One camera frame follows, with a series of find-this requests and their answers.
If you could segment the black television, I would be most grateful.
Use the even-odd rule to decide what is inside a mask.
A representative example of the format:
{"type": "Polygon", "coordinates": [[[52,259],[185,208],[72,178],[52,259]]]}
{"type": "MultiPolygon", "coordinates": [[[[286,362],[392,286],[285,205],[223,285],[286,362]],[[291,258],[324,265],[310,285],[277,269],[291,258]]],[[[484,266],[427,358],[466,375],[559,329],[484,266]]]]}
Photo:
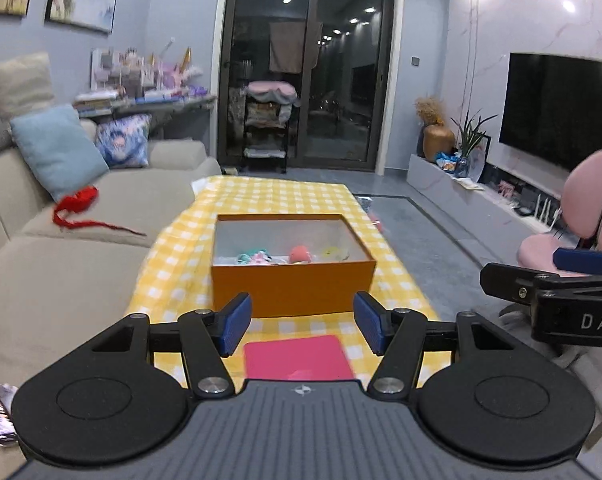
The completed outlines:
{"type": "Polygon", "coordinates": [[[510,55],[499,142],[565,170],[602,150],[602,62],[510,55]]]}

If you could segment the blue patterned cushion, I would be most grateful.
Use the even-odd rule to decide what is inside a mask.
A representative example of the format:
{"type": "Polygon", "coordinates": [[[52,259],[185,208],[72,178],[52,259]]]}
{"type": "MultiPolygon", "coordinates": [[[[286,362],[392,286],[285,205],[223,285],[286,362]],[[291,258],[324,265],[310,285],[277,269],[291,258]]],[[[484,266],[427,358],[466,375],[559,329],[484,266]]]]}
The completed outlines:
{"type": "Polygon", "coordinates": [[[149,165],[149,114],[124,117],[97,126],[96,148],[112,169],[149,165]]]}

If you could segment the teal plush toy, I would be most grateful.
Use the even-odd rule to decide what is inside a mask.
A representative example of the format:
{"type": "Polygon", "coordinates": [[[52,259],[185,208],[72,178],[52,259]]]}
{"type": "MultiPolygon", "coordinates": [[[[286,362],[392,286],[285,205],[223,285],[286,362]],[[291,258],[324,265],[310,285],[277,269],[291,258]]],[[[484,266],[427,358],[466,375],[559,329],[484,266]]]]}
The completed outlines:
{"type": "Polygon", "coordinates": [[[266,249],[253,249],[250,252],[242,252],[236,258],[239,266],[267,266],[268,264],[287,264],[289,258],[286,256],[272,256],[266,249]]]}

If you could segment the light blue cushion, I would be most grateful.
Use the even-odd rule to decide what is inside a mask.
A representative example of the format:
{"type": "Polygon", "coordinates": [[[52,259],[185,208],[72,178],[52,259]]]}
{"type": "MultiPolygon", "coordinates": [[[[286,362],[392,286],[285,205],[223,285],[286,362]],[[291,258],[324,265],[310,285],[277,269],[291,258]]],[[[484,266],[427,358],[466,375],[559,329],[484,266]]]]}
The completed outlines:
{"type": "Polygon", "coordinates": [[[31,172],[55,202],[109,171],[69,104],[12,118],[10,128],[31,172]]]}

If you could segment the white router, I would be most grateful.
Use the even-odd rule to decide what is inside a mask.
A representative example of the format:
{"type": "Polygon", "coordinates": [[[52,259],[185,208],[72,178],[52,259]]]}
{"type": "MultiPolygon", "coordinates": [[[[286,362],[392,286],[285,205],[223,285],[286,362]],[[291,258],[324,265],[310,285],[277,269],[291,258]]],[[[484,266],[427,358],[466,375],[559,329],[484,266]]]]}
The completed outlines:
{"type": "Polygon", "coordinates": [[[552,232],[561,216],[560,200],[538,193],[530,206],[531,214],[524,221],[536,232],[552,232]]]}

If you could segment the gold vase with dried flowers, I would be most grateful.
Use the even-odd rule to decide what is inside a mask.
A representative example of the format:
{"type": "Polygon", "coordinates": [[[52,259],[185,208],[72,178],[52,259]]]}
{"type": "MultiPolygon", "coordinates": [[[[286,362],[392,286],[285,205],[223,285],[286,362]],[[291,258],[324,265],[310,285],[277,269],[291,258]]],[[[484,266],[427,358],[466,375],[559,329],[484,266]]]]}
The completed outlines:
{"type": "Polygon", "coordinates": [[[424,158],[435,162],[438,153],[449,155],[456,145],[456,139],[446,125],[443,102],[435,96],[423,96],[415,100],[415,109],[422,122],[421,147],[424,158]]]}

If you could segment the white tv cabinet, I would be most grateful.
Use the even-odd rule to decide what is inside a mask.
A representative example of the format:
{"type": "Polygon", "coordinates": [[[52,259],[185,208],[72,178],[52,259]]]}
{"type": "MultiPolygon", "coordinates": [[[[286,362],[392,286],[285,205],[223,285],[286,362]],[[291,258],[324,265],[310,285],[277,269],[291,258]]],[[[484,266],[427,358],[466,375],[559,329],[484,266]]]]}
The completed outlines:
{"type": "Polygon", "coordinates": [[[417,155],[410,158],[407,182],[503,263],[515,264],[519,246],[535,234],[551,234],[566,246],[576,243],[570,233],[551,231],[535,217],[520,217],[508,200],[490,188],[467,190],[438,166],[417,155]]]}

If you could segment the beige cushion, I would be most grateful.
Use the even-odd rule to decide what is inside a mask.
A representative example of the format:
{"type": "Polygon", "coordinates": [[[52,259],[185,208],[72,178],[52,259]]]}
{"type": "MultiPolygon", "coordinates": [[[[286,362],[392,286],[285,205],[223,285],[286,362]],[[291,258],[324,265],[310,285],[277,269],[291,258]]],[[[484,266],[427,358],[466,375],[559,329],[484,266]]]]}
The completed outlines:
{"type": "Polygon", "coordinates": [[[55,99],[46,52],[0,62],[0,118],[4,122],[52,107],[55,99]]]}

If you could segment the red ribbon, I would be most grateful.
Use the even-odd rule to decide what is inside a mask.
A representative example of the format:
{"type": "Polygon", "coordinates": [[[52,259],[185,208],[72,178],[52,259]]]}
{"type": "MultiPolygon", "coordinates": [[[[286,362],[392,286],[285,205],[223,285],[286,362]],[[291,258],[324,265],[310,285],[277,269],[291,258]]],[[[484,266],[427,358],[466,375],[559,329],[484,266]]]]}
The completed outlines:
{"type": "Polygon", "coordinates": [[[88,211],[92,205],[95,205],[98,198],[98,188],[93,185],[87,185],[72,195],[62,197],[62,199],[56,203],[56,206],[54,206],[54,210],[52,211],[52,222],[59,228],[67,230],[103,228],[144,236],[143,232],[126,228],[126,226],[117,226],[116,224],[97,220],[74,219],[74,216],[77,214],[84,214],[84,212],[88,211]]]}

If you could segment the black shelf rack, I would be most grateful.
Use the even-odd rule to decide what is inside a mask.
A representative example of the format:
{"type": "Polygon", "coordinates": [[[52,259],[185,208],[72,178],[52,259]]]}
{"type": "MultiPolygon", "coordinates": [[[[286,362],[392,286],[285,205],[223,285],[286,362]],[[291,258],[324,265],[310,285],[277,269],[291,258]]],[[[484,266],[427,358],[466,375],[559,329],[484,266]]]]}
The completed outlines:
{"type": "Polygon", "coordinates": [[[292,115],[300,106],[298,92],[281,80],[251,81],[244,89],[241,167],[254,162],[288,169],[292,115]]]}

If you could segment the green potted plant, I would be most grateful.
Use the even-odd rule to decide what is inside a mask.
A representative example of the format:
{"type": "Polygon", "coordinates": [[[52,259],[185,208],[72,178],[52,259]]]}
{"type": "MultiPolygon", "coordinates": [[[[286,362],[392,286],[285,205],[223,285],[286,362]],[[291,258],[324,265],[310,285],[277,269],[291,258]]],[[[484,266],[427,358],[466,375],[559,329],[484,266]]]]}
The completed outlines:
{"type": "Polygon", "coordinates": [[[482,117],[480,113],[476,113],[473,116],[466,113],[463,120],[452,119],[460,136],[460,148],[458,148],[454,172],[456,178],[465,178],[468,176],[471,152],[479,145],[481,139],[484,137],[484,125],[494,118],[496,118],[496,115],[482,117]]]}

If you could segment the beige sofa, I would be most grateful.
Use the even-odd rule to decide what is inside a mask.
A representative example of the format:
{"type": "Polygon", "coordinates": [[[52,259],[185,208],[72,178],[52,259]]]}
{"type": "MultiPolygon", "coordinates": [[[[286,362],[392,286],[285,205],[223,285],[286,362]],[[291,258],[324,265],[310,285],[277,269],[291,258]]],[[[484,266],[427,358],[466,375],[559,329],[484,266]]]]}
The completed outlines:
{"type": "Polygon", "coordinates": [[[138,233],[62,230],[54,204],[0,120],[0,400],[117,321],[150,247],[220,165],[190,139],[156,141],[149,165],[109,171],[90,210],[138,233]]]}

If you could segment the orange cardboard box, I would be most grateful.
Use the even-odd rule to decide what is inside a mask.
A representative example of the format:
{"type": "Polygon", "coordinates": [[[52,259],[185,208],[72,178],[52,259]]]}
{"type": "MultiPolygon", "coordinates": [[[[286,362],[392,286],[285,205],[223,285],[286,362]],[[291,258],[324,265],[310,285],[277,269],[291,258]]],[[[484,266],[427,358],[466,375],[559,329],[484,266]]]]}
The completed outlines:
{"type": "Polygon", "coordinates": [[[214,226],[212,305],[218,311],[246,292],[254,318],[290,318],[350,312],[358,292],[371,289],[377,260],[342,214],[221,214],[214,226]],[[311,263],[239,266],[242,252],[266,249],[286,256],[304,245],[311,263]],[[321,262],[320,253],[338,246],[350,256],[321,262]]]}

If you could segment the pink ball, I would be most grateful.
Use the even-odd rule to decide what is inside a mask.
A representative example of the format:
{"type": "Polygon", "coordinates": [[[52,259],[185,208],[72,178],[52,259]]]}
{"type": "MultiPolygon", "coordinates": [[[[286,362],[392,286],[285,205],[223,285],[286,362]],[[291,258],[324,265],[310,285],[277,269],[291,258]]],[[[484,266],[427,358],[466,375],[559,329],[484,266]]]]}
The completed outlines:
{"type": "Polygon", "coordinates": [[[310,250],[304,245],[294,246],[289,252],[289,263],[311,263],[313,260],[310,250]]]}

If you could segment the cluttered side desk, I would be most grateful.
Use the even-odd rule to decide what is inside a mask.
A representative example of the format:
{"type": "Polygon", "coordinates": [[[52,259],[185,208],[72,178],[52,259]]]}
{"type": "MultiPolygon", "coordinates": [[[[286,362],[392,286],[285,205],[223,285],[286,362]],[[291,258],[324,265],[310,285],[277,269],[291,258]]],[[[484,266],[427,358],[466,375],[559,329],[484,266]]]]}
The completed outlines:
{"type": "Polygon", "coordinates": [[[196,84],[201,76],[187,49],[176,64],[165,62],[175,39],[159,53],[146,58],[137,50],[95,49],[90,56],[89,90],[74,98],[78,116],[97,124],[148,114],[150,131],[164,136],[165,126],[176,116],[210,110],[217,96],[196,84]]]}

